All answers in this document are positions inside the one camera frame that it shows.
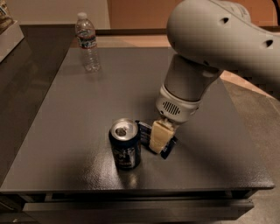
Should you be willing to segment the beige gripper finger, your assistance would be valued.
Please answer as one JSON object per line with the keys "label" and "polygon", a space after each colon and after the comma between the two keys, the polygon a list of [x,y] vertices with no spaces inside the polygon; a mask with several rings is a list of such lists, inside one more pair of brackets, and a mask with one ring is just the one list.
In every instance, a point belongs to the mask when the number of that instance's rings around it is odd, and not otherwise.
{"label": "beige gripper finger", "polygon": [[149,147],[157,154],[160,153],[167,143],[173,138],[175,128],[167,119],[156,120],[151,127]]}

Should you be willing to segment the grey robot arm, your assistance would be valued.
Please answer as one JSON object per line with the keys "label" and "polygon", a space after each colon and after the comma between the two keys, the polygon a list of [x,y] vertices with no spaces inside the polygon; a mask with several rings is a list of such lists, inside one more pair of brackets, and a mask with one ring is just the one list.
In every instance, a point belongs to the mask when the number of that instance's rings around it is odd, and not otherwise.
{"label": "grey robot arm", "polygon": [[156,102],[161,117],[151,128],[154,152],[165,148],[224,71],[280,96],[280,36],[252,24],[242,5],[183,0],[169,16],[166,34],[175,54]]}

